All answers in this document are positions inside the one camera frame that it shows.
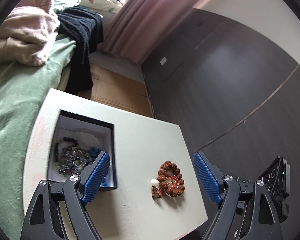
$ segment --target blue gripper pad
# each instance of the blue gripper pad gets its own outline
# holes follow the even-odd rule
[[[102,157],[94,171],[91,173],[86,184],[84,185],[83,196],[81,202],[83,205],[87,205],[88,202],[92,201],[99,190],[99,187],[106,176],[110,166],[110,157],[108,153]]]
[[[215,202],[217,205],[220,205],[222,198],[219,192],[219,184],[199,153],[194,154],[193,163],[194,169],[197,172],[209,199]]]

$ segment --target green blanket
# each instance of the green blanket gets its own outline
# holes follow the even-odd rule
[[[0,227],[19,240],[24,219],[22,175],[30,133],[50,88],[56,88],[70,62],[75,41],[59,35],[48,63],[0,66]]]

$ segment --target open box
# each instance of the open box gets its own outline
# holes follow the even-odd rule
[[[108,186],[105,187],[101,185],[99,190],[108,191],[117,188],[114,154],[114,125],[64,110],[60,111],[51,143],[47,179],[54,182],[63,182],[67,180],[63,174],[59,174],[60,165],[59,162],[55,160],[57,142],[62,140],[63,137],[71,137],[78,140],[79,144],[81,144],[80,138],[78,138],[79,135],[81,138],[86,135],[84,139],[87,139],[89,137],[87,134],[95,136],[101,144],[98,145],[98,147],[103,151],[106,151],[110,156],[110,168],[106,175],[106,183]],[[92,145],[92,140],[90,140],[90,142],[89,140],[85,140],[84,145],[87,147],[97,146]]]

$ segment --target pink curtain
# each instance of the pink curtain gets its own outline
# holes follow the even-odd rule
[[[143,63],[198,0],[128,0],[110,23],[104,51]]]

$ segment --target silver bolt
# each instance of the silver bolt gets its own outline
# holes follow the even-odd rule
[[[76,180],[78,180],[79,179],[79,176],[78,175],[72,175],[71,177],[70,177],[70,180],[71,181],[76,181]]]
[[[258,179],[258,180],[257,180],[257,184],[258,184],[259,186],[263,186],[265,183],[264,183],[262,180]]]
[[[225,180],[226,180],[226,181],[232,181],[232,180],[233,180],[233,177],[230,176],[230,175],[226,175],[226,176],[225,176]]]
[[[40,186],[44,186],[44,185],[46,185],[47,184],[47,181],[45,180],[45,179],[43,179],[43,180],[41,180],[40,182],[39,182],[39,185]]]

